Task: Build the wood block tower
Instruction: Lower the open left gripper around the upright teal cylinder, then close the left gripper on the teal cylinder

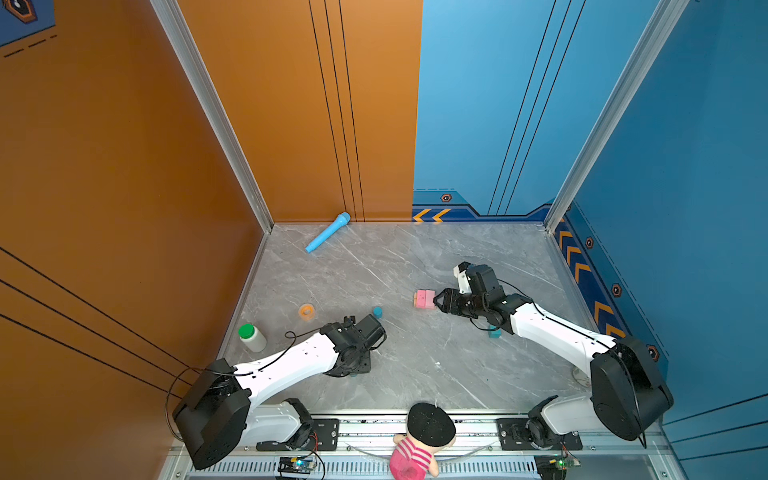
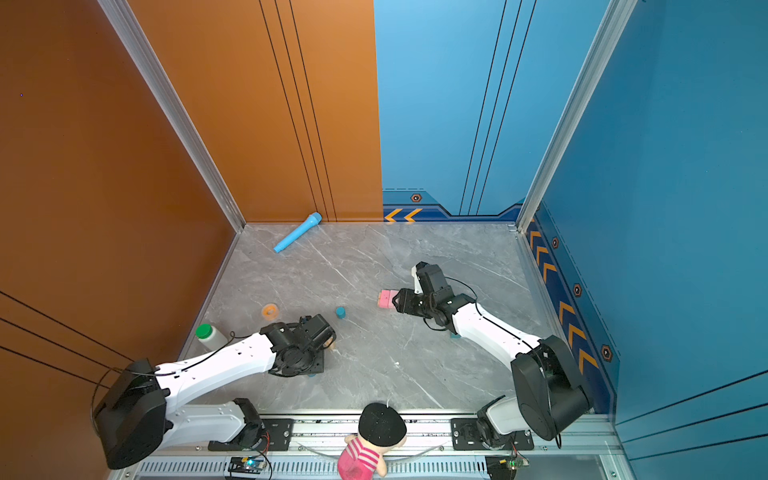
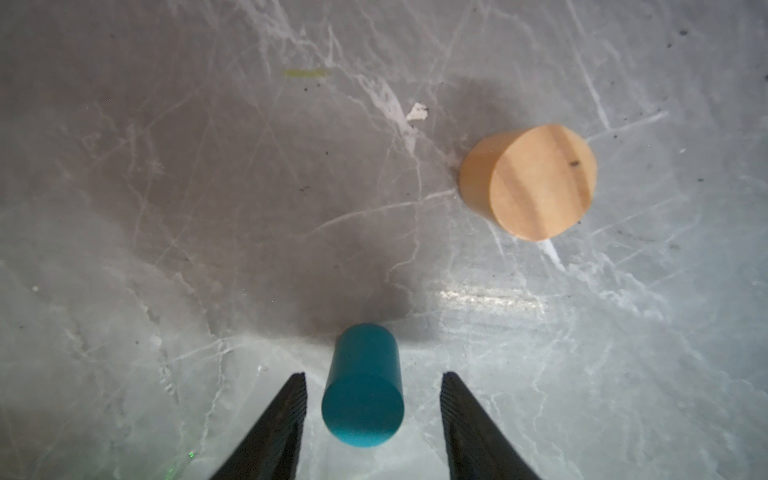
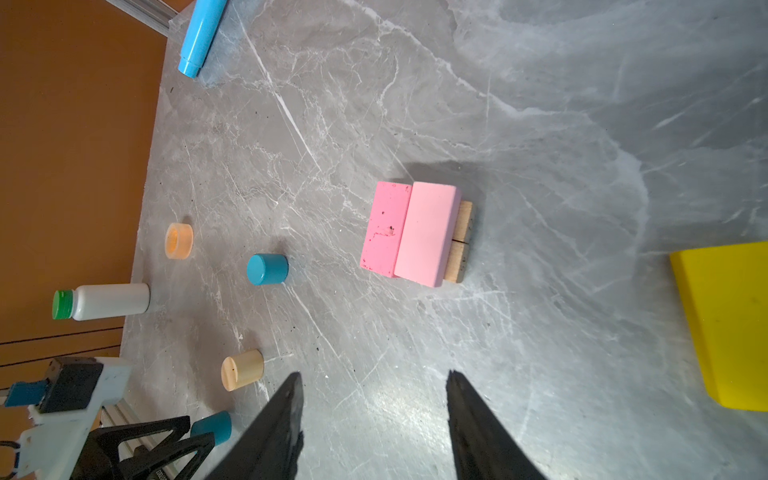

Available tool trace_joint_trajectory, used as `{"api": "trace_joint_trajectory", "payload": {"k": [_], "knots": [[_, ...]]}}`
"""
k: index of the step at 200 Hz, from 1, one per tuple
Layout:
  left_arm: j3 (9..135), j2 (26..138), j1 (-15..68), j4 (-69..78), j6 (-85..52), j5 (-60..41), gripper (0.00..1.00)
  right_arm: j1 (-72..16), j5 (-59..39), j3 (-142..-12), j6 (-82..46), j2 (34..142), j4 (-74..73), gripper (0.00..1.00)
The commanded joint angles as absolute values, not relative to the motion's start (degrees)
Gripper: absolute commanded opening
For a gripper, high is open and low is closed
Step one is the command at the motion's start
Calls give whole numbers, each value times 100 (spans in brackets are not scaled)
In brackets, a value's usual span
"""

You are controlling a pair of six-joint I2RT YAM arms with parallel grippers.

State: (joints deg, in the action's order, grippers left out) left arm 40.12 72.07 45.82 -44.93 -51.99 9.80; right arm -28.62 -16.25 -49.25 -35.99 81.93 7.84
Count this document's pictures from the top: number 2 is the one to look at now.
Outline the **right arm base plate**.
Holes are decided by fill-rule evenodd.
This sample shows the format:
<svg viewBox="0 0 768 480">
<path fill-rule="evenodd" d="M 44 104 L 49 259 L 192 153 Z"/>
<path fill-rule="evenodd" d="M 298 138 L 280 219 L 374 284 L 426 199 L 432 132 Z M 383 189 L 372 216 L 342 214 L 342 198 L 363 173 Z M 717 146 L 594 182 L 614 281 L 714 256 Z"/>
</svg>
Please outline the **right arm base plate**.
<svg viewBox="0 0 768 480">
<path fill-rule="evenodd" d="M 477 418 L 452 418 L 450 427 L 452 445 L 456 451 L 532 451 L 535 447 L 529 431 L 515 431 L 493 438 L 486 437 L 478 426 Z"/>
</svg>

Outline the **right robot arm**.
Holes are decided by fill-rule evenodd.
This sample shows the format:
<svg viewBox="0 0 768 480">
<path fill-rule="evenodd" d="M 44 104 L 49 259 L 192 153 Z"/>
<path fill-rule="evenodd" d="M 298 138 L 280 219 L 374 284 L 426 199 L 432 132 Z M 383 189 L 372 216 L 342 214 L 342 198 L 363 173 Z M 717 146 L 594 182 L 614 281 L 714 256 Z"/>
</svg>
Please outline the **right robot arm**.
<svg viewBox="0 0 768 480">
<path fill-rule="evenodd" d="M 513 395 L 476 413 L 476 428 L 487 447 L 500 449 L 518 432 L 560 443 L 562 432 L 593 409 L 587 380 L 561 338 L 540 338 L 496 318 L 474 297 L 455 293 L 436 264 L 420 262 L 411 275 L 414 286 L 400 289 L 392 300 L 398 312 L 434 321 L 438 331 L 472 341 L 511 372 Z"/>
</svg>

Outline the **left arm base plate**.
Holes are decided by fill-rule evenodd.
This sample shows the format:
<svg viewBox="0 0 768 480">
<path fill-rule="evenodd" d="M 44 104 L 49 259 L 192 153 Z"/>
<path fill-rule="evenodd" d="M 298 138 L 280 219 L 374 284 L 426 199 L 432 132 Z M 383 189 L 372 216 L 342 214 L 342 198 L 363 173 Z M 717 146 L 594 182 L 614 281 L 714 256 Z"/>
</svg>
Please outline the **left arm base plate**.
<svg viewBox="0 0 768 480">
<path fill-rule="evenodd" d="M 207 449 L 213 452 L 284 452 L 289 449 L 293 426 L 294 420 L 290 418 L 250 421 L 232 440 L 210 441 Z"/>
</svg>

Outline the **dark pink wood block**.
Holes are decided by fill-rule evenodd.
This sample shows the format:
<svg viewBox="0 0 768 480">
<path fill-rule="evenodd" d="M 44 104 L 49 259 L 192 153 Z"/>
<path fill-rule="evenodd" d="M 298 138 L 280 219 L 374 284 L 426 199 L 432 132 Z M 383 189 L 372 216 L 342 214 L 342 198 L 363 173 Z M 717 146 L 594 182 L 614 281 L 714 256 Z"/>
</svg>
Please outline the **dark pink wood block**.
<svg viewBox="0 0 768 480">
<path fill-rule="evenodd" d="M 377 305 L 382 309 L 394 309 L 393 298 L 397 295 L 397 290 L 382 290 L 378 295 Z"/>
</svg>

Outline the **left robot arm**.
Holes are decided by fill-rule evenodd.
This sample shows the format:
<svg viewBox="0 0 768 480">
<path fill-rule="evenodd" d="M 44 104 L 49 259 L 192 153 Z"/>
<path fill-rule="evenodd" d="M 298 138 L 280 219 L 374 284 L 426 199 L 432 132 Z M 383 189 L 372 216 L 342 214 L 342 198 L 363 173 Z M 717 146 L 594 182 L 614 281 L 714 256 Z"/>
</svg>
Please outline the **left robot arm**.
<svg viewBox="0 0 768 480">
<path fill-rule="evenodd" d="M 158 366 L 137 360 L 121 370 L 91 418 L 111 470 L 133 466 L 155 451 L 203 442 L 213 451 L 266 448 L 273 439 L 250 400 L 220 405 L 196 399 L 256 374 L 278 378 L 324 370 L 337 334 L 321 315 L 276 322 L 191 359 Z"/>
</svg>

